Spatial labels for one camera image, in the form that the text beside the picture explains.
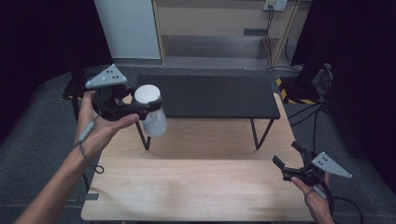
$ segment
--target black curtain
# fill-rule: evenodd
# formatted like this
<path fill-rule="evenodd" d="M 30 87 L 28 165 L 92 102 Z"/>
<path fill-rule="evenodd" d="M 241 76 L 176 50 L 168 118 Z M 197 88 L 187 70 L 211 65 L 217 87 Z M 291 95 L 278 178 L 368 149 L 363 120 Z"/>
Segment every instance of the black curtain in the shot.
<path fill-rule="evenodd" d="M 313 1 L 299 40 L 295 63 L 306 63 L 335 0 Z M 325 63 L 334 79 L 326 104 L 349 150 L 368 158 L 396 193 L 396 2 L 343 0 Z"/>
<path fill-rule="evenodd" d="M 2 0 L 0 141 L 42 83 L 111 63 L 93 0 Z"/>

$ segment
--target black table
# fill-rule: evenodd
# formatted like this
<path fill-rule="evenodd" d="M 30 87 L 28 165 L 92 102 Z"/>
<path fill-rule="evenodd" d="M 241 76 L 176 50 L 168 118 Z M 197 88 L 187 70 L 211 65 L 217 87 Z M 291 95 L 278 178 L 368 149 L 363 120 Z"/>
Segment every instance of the black table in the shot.
<path fill-rule="evenodd" d="M 275 119 L 280 118 L 268 77 L 235 76 L 139 76 L 137 87 L 151 84 L 161 91 L 168 118 L 250 119 L 256 148 L 259 149 Z M 254 119 L 270 122 L 259 142 Z M 140 125 L 143 144 L 149 149 Z"/>

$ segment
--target white cabinet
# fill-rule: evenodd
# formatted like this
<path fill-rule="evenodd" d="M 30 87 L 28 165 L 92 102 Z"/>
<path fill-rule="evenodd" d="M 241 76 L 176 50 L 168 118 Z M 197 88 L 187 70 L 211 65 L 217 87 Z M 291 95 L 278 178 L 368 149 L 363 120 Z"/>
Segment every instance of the white cabinet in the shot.
<path fill-rule="evenodd" d="M 113 59 L 161 59 L 150 0 L 94 0 Z"/>

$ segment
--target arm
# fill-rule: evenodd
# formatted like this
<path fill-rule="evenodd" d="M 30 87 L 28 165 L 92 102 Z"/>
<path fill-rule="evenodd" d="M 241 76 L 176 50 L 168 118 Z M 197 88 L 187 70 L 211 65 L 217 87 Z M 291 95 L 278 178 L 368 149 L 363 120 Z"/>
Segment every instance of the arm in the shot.
<path fill-rule="evenodd" d="M 92 109 L 93 96 L 93 91 L 84 93 L 78 115 L 75 142 L 88 124 L 97 116 Z M 136 114 L 114 122 L 98 118 L 92 132 L 82 144 L 87 157 L 92 160 L 95 159 L 120 129 L 129 127 L 138 120 L 139 117 Z M 84 161 L 78 146 L 73 148 L 55 175 L 25 209 L 16 223 L 55 223 L 67 198 L 88 165 Z"/>
<path fill-rule="evenodd" d="M 326 199 L 318 195 L 311 187 L 308 187 L 301 179 L 292 177 L 291 182 L 300 189 L 304 196 L 312 218 L 318 224 L 333 224 L 332 215 L 330 214 L 329 203 Z M 325 182 L 329 185 L 329 174 L 325 175 Z"/>

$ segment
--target motion capture controller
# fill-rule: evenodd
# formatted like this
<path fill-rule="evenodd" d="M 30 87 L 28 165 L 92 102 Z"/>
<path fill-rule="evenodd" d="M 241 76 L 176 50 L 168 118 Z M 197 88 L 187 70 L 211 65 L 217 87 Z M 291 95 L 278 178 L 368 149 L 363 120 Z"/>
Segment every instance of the motion capture controller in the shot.
<path fill-rule="evenodd" d="M 318 194 L 323 198 L 326 198 L 326 194 L 317 187 L 317 185 L 319 185 L 324 179 L 326 172 L 346 178 L 352 178 L 352 175 L 349 172 L 337 164 L 326 153 L 322 152 L 318 154 L 317 152 L 307 150 L 295 141 L 291 145 L 300 152 L 304 167 L 299 169 L 286 167 L 286 164 L 279 157 L 274 156 L 273 162 L 281 170 L 283 180 L 291 181 L 291 178 L 296 176 L 307 186 L 313 186 Z"/>
<path fill-rule="evenodd" d="M 122 74 L 115 64 L 112 64 L 107 69 L 96 75 L 93 79 L 89 80 L 85 87 L 87 89 L 98 89 L 103 87 L 112 87 L 122 85 L 128 80 Z"/>
<path fill-rule="evenodd" d="M 129 114 L 138 114 L 144 120 L 149 112 L 161 109 L 162 100 L 139 104 L 133 97 L 131 103 L 125 104 L 123 99 L 134 92 L 137 88 L 127 87 L 128 82 L 125 75 L 115 64 L 87 81 L 85 87 L 88 90 L 95 90 L 93 96 L 93 108 L 102 118 L 107 120 L 118 120 Z"/>

